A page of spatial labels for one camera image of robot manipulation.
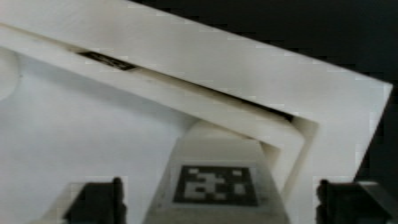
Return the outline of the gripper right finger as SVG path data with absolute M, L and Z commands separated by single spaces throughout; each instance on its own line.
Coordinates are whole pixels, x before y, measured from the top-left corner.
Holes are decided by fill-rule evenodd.
M 398 201 L 373 181 L 319 181 L 316 224 L 398 224 Z

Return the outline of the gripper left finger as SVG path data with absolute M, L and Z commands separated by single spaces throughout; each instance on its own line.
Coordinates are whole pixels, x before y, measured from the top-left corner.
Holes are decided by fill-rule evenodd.
M 64 213 L 65 224 L 126 224 L 127 208 L 119 177 L 110 182 L 88 182 Z

